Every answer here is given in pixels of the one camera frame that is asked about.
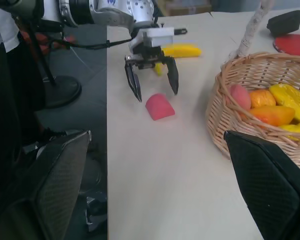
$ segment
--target white cloth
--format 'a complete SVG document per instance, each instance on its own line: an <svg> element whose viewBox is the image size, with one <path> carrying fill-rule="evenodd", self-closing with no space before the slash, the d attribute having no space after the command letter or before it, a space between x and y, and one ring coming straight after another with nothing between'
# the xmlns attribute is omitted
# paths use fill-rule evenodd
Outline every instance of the white cloth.
<svg viewBox="0 0 300 240"><path fill-rule="evenodd" d="M19 45L18 32L19 28L11 17L11 14L0 9L0 34L6 53Z"/></svg>

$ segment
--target stand base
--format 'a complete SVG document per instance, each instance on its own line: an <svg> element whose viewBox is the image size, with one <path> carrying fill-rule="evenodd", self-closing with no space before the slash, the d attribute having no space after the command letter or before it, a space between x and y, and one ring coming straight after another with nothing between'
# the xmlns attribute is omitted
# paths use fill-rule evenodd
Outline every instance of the stand base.
<svg viewBox="0 0 300 240"><path fill-rule="evenodd" d="M79 97L81 84L72 76L55 76L56 86L47 77L43 79L45 88L45 108L55 109L65 106Z"/></svg>

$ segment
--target basket handle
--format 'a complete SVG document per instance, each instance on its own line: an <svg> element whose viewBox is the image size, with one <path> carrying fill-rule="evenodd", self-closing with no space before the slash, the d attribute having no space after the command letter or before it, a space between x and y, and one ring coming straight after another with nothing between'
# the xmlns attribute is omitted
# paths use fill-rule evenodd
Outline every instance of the basket handle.
<svg viewBox="0 0 300 240"><path fill-rule="evenodd" d="M230 53L229 58L231 60L245 57L248 55L249 48L251 47L252 41L254 39L255 33L259 28L259 25L265 15L268 14L270 9L273 7L275 0L261 0L260 7L255 11L254 15L250 19L244 36L241 40L240 46L237 51Z"/></svg>

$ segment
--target red disc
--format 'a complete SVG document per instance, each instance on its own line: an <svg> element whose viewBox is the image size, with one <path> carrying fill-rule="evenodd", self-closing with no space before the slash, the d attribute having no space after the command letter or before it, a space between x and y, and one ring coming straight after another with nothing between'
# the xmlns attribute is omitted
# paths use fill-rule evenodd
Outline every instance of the red disc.
<svg viewBox="0 0 300 240"><path fill-rule="evenodd" d="M300 34L287 34L277 37L273 46L278 52L300 56Z"/></svg>

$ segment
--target black stand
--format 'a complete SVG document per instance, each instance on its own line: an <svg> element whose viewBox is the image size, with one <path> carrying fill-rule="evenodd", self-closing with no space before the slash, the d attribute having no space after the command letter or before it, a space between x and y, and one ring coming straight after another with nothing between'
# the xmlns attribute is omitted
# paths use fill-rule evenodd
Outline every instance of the black stand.
<svg viewBox="0 0 300 240"><path fill-rule="evenodd" d="M71 103L77 97L79 97L82 90L81 84L72 76L53 77L46 59L41 52L41 48L37 41L35 32L30 25L27 26L27 29L33 47L47 76L43 79L45 87L45 108L54 109Z"/></svg>

